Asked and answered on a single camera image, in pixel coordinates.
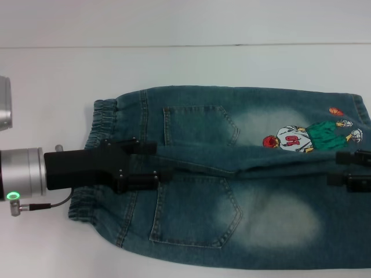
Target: jeans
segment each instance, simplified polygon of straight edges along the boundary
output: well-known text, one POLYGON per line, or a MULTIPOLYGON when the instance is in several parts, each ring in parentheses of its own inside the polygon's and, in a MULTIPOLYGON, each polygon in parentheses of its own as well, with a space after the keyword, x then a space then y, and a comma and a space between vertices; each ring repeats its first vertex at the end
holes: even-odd
POLYGON ((339 150, 371 149, 362 98, 249 87, 156 87, 94 104, 87 148, 156 141, 132 173, 174 168, 157 191, 75 190, 69 217, 109 242, 183 264, 371 267, 371 193, 327 186, 339 150))

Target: elastic waistband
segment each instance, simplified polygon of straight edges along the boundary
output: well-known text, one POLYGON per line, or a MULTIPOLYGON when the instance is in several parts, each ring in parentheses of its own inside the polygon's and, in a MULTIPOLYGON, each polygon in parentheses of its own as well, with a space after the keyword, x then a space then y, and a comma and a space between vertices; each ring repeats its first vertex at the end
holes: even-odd
POLYGON ((355 109, 357 110, 361 121, 363 122, 363 124, 371 127, 370 116, 367 112, 365 104, 363 103, 362 97, 357 94, 353 94, 352 96, 354 100, 355 109))
MULTIPOLYGON (((97 100, 94 103, 92 130, 86 142, 85 149, 99 146, 103 139, 111 138, 114 131, 116 100, 97 100)), ((76 188, 71 199, 68 217, 72 220, 90 222, 94 225, 94 204, 99 199, 99 185, 76 188)))

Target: embroidered cartoon patch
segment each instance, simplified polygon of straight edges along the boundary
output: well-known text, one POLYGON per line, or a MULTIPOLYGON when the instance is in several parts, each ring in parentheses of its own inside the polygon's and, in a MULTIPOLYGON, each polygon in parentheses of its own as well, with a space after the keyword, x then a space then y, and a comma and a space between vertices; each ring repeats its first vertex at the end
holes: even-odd
POLYGON ((276 136, 270 135, 264 138, 263 146, 267 148, 281 147, 284 150, 296 152, 345 148, 350 139, 357 143, 362 141, 362 130, 355 129, 347 136, 337 135, 335 130, 339 127, 351 127, 352 125, 353 123, 349 120, 340 120, 315 123, 307 128, 286 126, 278 130, 276 136))
POLYGON ((344 116, 344 112, 338 108, 331 107, 329 109, 330 113, 335 116, 344 116))

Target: pocket stitching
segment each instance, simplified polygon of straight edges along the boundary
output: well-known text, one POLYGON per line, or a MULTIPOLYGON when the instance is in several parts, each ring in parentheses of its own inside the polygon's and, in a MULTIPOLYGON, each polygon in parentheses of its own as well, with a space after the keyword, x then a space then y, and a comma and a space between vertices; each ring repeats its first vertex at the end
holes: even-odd
POLYGON ((219 111, 223 113, 224 118, 227 120, 227 122, 234 128, 234 132, 232 135, 232 138, 230 139, 228 146, 233 146, 236 143, 236 140, 239 135, 239 128, 235 125, 235 123, 232 121, 232 119, 228 116, 227 111, 224 109, 223 106, 218 106, 219 111))
MULTIPOLYGON (((215 241, 209 243, 209 242, 196 242, 196 241, 188 241, 188 240, 177 240, 177 239, 166 239, 166 240, 161 240, 159 238, 159 225, 160 225, 160 220, 161 216, 163 213, 163 204, 165 201, 165 195, 166 195, 166 185, 165 184, 160 184, 158 188, 158 198, 157 198, 157 205, 155 209, 155 217, 154 217, 154 224, 152 226, 152 231, 150 234, 150 240, 153 242, 158 242, 158 243, 167 243, 167 244, 174 244, 174 245, 180 245, 180 246, 191 246, 191 247, 204 247, 204 248, 222 248, 222 246, 227 242, 227 240, 231 237, 233 234, 234 230, 238 226, 238 223, 240 222, 242 218, 242 210, 238 206, 238 203, 236 199, 234 198, 234 195, 232 193, 231 188, 228 185, 228 182, 225 178, 219 179, 219 178, 205 178, 205 177, 199 177, 203 180, 220 180, 219 184, 222 187, 222 192, 227 194, 231 204, 233 205, 233 208, 235 210, 235 216, 229 226, 227 227, 227 230, 220 236, 218 237, 215 241)), ((189 180, 189 177, 184 177, 182 181, 189 180)))
POLYGON ((231 139, 229 140, 229 142, 227 143, 227 146, 233 146, 235 143, 236 143, 236 140, 239 136, 239 132, 240 132, 240 129, 235 125, 235 123, 232 121, 232 119, 229 117, 227 111, 223 108, 223 106, 221 105, 201 105, 201 106, 172 106, 172 107, 163 107, 163 117, 164 117, 164 120, 163 120, 163 125, 164 125, 164 134, 165 134, 165 145, 166 146, 170 146, 172 145, 172 138, 171 138, 171 133, 170 133, 170 123, 171 123, 171 114, 170 114, 170 110, 173 109, 174 111, 181 111, 181 110, 189 110, 190 108, 193 108, 193 109, 200 109, 200 108, 211 108, 212 110, 214 111, 220 111, 222 113, 222 115, 224 116, 224 119, 227 121, 227 123, 233 127, 234 129, 234 132, 233 132, 233 135, 231 137, 231 139))

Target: silver cylindrical joint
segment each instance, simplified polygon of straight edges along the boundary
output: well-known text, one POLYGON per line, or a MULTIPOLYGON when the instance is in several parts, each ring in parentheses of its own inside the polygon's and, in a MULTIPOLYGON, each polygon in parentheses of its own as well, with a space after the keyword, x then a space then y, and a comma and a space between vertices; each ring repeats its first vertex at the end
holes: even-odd
POLYGON ((45 162, 41 148, 1 151, 1 173, 5 199, 46 193, 45 162))
POLYGON ((0 130, 9 129, 12 125, 10 79, 0 76, 0 130))
POLYGON ((12 216, 18 216, 21 214, 19 200, 10 201, 10 212, 12 213, 12 216))

